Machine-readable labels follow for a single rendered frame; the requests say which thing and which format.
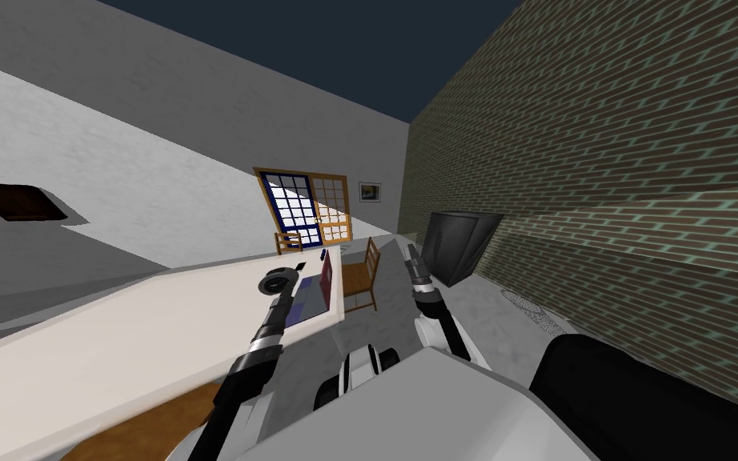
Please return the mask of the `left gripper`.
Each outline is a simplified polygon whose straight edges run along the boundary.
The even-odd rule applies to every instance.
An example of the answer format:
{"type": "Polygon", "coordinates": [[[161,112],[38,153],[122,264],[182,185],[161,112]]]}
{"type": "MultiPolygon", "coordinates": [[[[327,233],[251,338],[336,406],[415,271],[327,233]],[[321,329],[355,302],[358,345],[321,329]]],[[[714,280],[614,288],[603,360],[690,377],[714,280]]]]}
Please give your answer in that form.
{"type": "Polygon", "coordinates": [[[299,273],[290,267],[279,267],[268,271],[258,285],[259,291],[264,295],[292,296],[299,273]]]}

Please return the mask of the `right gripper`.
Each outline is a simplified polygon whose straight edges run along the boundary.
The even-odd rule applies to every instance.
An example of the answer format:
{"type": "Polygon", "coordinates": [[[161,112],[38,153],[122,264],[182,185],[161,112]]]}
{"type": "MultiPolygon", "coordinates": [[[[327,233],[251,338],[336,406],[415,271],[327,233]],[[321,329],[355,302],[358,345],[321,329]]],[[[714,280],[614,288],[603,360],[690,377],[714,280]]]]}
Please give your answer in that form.
{"type": "Polygon", "coordinates": [[[419,252],[414,243],[410,243],[410,251],[409,245],[403,244],[403,258],[408,259],[406,261],[406,268],[411,278],[412,286],[431,285],[430,272],[425,262],[419,258],[419,252]]]}

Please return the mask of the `red laptop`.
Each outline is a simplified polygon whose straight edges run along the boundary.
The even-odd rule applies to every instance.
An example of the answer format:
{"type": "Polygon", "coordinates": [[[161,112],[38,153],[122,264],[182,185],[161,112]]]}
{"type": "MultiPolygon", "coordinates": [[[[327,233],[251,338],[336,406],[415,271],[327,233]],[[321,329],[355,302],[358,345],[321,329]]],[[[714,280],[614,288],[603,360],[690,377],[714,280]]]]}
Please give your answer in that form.
{"type": "Polygon", "coordinates": [[[323,251],[321,261],[323,265],[320,274],[301,279],[287,316],[286,327],[293,327],[330,310],[333,274],[327,250],[323,251]]]}

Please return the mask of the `black cabinet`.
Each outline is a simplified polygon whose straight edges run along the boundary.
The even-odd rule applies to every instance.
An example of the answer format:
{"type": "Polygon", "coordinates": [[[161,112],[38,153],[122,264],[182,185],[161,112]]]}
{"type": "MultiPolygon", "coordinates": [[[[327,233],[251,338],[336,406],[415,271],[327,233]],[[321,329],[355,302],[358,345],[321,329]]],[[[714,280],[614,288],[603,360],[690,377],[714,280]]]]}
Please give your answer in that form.
{"type": "Polygon", "coordinates": [[[431,275],[445,287],[469,277],[503,218],[497,213],[431,213],[422,257],[431,275]]]}

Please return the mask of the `blue and wooden glazed door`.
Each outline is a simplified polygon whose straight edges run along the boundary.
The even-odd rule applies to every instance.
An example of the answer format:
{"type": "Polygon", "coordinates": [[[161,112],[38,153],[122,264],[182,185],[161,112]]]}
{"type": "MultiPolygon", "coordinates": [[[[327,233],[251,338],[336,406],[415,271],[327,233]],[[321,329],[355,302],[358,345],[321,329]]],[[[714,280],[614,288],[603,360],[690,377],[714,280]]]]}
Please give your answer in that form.
{"type": "Polygon", "coordinates": [[[299,233],[303,250],[351,240],[347,178],[294,170],[256,168],[279,233],[299,233]]]}

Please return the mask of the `grey speckled rug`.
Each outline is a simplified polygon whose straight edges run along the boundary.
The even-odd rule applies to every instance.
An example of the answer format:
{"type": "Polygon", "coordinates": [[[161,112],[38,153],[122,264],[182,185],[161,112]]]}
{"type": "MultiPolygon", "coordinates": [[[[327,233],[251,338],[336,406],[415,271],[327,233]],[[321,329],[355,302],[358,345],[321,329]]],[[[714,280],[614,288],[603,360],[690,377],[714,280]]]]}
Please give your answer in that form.
{"type": "Polygon", "coordinates": [[[538,327],[544,330],[552,337],[565,335],[567,332],[556,323],[547,312],[540,306],[527,300],[521,295],[516,294],[508,289],[502,289],[501,294],[520,309],[529,319],[531,319],[538,327]]]}

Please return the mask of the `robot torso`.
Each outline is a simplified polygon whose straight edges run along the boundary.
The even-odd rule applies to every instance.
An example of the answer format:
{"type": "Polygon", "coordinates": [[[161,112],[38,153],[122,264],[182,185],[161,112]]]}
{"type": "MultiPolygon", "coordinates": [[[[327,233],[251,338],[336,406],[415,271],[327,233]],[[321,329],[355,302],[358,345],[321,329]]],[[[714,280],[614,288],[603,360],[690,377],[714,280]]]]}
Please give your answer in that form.
{"type": "Polygon", "coordinates": [[[599,461],[527,388],[429,347],[238,461],[599,461]]]}

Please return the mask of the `white table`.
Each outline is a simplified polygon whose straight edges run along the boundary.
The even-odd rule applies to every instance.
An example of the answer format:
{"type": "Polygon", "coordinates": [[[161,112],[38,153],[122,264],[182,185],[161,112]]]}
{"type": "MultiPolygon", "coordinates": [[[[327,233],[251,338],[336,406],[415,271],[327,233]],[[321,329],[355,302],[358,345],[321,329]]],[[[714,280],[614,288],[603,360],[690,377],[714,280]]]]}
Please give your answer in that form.
{"type": "Polygon", "coordinates": [[[37,461],[225,375],[278,267],[320,251],[157,275],[0,339],[0,461],[37,461]]]}

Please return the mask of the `dark brown wall picture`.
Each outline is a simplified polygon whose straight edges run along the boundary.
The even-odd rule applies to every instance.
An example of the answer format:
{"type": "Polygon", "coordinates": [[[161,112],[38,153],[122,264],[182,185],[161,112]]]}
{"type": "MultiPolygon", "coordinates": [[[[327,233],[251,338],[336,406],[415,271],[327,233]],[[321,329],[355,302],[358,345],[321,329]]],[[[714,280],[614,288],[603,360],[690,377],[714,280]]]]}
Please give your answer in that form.
{"type": "Polygon", "coordinates": [[[26,222],[61,221],[68,217],[35,186],[0,184],[0,218],[26,222]]]}

